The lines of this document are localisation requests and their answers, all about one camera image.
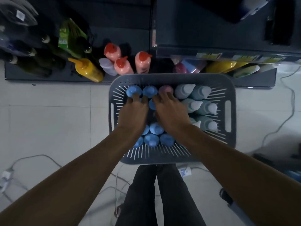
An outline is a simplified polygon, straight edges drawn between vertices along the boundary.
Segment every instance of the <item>pink bottle with red cap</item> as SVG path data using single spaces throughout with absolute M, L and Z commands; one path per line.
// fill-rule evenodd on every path
M 136 70 L 138 74 L 147 74 L 150 70 L 152 55 L 144 51 L 138 52 L 135 56 Z
M 119 58 L 115 61 L 114 68 L 117 71 L 118 74 L 124 75 L 124 74 L 133 74 L 133 69 L 130 65 L 130 62 L 127 61 L 128 57 Z
M 108 43 L 104 48 L 104 55 L 112 62 L 115 62 L 121 57 L 120 47 L 115 44 Z

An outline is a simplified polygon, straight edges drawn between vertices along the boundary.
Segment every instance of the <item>yellow bottle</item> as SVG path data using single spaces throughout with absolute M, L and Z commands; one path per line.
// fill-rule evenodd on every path
M 101 82 L 103 80 L 103 73 L 94 66 L 94 64 L 88 59 L 72 59 L 68 58 L 69 61 L 75 63 L 76 71 L 85 76 L 86 78 L 92 80 L 93 82 Z
M 236 61 L 214 61 L 206 67 L 206 73 L 222 73 L 234 67 Z
M 224 73 L 228 73 L 228 72 L 230 72 L 230 71 L 233 71 L 233 70 L 235 70 L 235 69 L 237 69 L 237 68 L 240 68 L 240 67 L 242 67 L 242 66 L 244 66 L 244 65 L 246 65 L 246 64 L 248 64 L 248 63 L 237 62 L 237 63 L 235 64 L 234 67 L 232 67 L 232 68 L 230 68 L 230 69 L 224 71 Z

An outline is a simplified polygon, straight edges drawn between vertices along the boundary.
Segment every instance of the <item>forearm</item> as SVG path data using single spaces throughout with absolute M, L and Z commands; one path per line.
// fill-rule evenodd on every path
M 0 213 L 2 225 L 77 225 L 138 137 L 115 129 Z
M 300 222 L 301 185 L 298 182 L 198 128 L 186 127 L 182 135 L 185 136 L 184 145 L 255 224 L 294 225 Z

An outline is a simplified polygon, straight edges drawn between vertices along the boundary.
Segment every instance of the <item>orange nozzle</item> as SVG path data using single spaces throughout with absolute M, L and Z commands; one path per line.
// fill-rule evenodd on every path
M 142 62 L 145 61 L 148 57 L 152 57 L 152 55 L 149 53 L 146 53 L 144 51 L 140 52 L 140 54 L 139 54 L 139 59 Z
M 68 58 L 68 60 L 69 60 L 70 62 L 73 62 L 73 63 L 75 63 L 76 65 L 78 65 L 79 68 L 81 68 L 81 67 L 84 65 L 84 63 L 83 63 L 81 60 L 72 59 L 72 58 Z
M 112 43 L 108 43 L 106 45 L 106 47 L 104 48 L 104 54 L 106 53 L 115 53 L 117 51 L 117 46 L 115 44 L 112 44 Z
M 123 58 L 119 58 L 116 60 L 116 65 L 119 67 L 119 68 L 124 68 L 124 66 L 126 65 L 126 59 L 128 57 L 123 57 Z

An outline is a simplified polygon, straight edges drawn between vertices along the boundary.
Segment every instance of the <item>hand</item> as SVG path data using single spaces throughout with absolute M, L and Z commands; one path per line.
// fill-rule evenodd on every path
M 139 137 L 144 132 L 147 114 L 147 96 L 143 96 L 140 102 L 139 94 L 134 93 L 133 98 L 129 97 L 126 104 L 120 109 L 117 127 Z
M 160 97 L 155 95 L 152 98 L 156 105 L 157 121 L 167 133 L 178 140 L 182 128 L 191 125 L 186 108 L 170 92 L 164 92 Z

